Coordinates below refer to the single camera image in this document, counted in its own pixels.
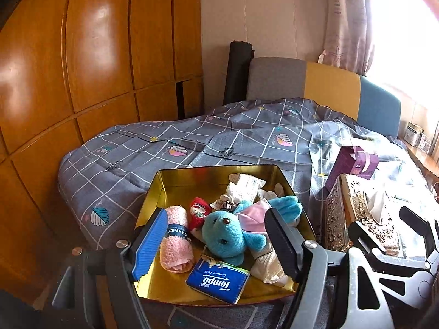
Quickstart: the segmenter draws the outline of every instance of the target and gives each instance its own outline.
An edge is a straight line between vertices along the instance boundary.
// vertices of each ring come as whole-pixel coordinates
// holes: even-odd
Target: navy blue paper band
[[[165,237],[179,236],[187,240],[187,227],[180,224],[169,224]]]

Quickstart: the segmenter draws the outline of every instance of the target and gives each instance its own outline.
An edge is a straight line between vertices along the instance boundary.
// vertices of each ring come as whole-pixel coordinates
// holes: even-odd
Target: gold box
[[[266,181],[264,190],[274,190],[276,183],[280,183],[285,195],[294,195],[282,171],[276,165],[245,165],[245,166],[216,166],[200,168],[182,168],[158,171],[152,180],[151,187],[140,210],[137,226],[144,225],[155,208],[167,208],[172,205],[181,205],[186,210],[194,197],[199,196],[208,203],[217,200],[226,191],[230,183],[229,174],[245,173]],[[304,239],[315,240],[315,234],[304,212],[300,216],[298,230]],[[192,241],[195,260],[203,252],[204,244],[194,239]],[[250,253],[245,256],[244,268],[250,269],[254,260]],[[185,281],[189,272],[173,274],[165,271],[160,265],[159,254],[155,257],[148,274],[137,283],[139,297],[160,302],[218,306],[227,305],[223,302],[207,297],[189,288]],[[294,292],[294,283],[290,281],[285,287],[265,284],[261,280],[250,276],[238,304],[255,304],[290,296]]]
[[[326,249],[346,252],[352,243],[348,236],[351,222],[359,220],[371,232],[388,255],[397,255],[400,249],[398,233],[387,211],[378,224],[367,209],[364,191],[367,179],[354,174],[341,174],[325,201],[322,242]]]

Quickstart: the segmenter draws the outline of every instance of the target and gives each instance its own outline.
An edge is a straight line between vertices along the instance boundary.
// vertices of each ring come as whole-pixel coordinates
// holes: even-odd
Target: doll face
[[[202,229],[208,249],[225,258],[242,254],[245,241],[238,217],[227,211],[215,211],[206,217]]]
[[[206,213],[205,208],[200,204],[194,204],[190,208],[190,215],[195,215],[196,217],[203,217],[203,215]]]

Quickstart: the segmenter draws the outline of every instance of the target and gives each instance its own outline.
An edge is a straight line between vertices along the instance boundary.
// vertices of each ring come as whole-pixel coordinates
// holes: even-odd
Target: starfish print
[[[330,54],[331,54],[332,56],[334,56],[334,60],[333,60],[334,63],[340,62],[340,61],[342,60],[343,53],[340,53],[340,48],[339,48],[339,46],[337,46],[337,47],[335,48],[335,53],[334,53],[334,52],[330,52]]]

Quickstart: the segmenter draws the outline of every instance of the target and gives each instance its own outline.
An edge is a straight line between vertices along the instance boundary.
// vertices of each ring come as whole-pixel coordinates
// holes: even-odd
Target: open box
[[[226,191],[229,184],[229,174],[245,173],[266,181],[264,190],[274,190],[276,183],[280,183],[285,195],[294,195],[291,186],[276,165],[245,165],[245,166],[216,166],[199,168],[182,168],[161,170],[155,174],[151,187],[140,210],[137,226],[145,225],[157,207],[167,208],[172,205],[181,205],[189,210],[189,204],[198,196],[212,203]],[[315,240],[315,234],[305,212],[300,216],[297,226],[304,239]],[[194,239],[192,241],[195,261],[203,252],[204,244]],[[251,268],[254,260],[250,253],[245,254],[242,267]],[[160,265],[159,254],[155,257],[151,268],[137,283],[139,297],[160,302],[218,306],[229,305],[189,288],[185,281],[190,272],[173,274],[165,271]],[[279,299],[294,293],[294,283],[290,281],[283,288],[265,284],[261,280],[250,276],[238,304],[255,304],[268,300]]]

